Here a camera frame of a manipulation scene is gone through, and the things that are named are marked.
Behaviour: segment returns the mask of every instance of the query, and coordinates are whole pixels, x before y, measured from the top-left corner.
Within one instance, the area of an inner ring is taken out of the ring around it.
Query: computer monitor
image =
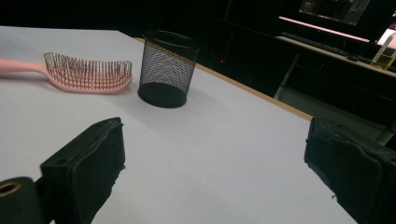
[[[376,42],[376,44],[378,45],[383,45],[385,43],[385,41],[388,39],[388,37],[392,34],[396,33],[396,19],[395,22],[393,24],[391,24],[385,31],[384,34],[381,35],[381,37],[379,38],[378,42]]]
[[[292,0],[285,1],[279,19],[314,41],[333,35],[377,44],[395,16],[395,0]]]

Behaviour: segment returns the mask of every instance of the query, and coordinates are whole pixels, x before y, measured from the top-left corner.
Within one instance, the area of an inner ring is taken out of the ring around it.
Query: pencil holder
[[[139,97],[158,107],[183,106],[187,102],[199,45],[184,35],[161,30],[146,32],[143,37]]]

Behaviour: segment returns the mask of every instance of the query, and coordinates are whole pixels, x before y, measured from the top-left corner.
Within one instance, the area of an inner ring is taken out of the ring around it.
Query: pink hairbrush
[[[98,62],[58,53],[44,54],[45,63],[29,63],[0,58],[0,73],[37,72],[63,91],[77,93],[117,93],[132,81],[132,62]]]

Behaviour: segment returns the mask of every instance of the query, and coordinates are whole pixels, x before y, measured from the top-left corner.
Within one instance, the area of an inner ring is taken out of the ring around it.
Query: white table
[[[185,105],[149,105],[137,95],[143,47],[118,31],[0,26],[0,57],[43,63],[54,51],[134,63],[129,89],[115,95],[0,74],[0,180],[37,180],[41,162],[95,122],[120,117],[126,169],[94,224],[356,223],[304,163],[309,119],[201,66]]]

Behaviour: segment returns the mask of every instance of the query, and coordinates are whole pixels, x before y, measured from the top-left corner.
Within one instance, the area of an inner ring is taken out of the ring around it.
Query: hairbrush handle
[[[29,63],[24,61],[0,58],[0,73],[11,72],[38,72],[48,76],[47,66],[44,63]]]

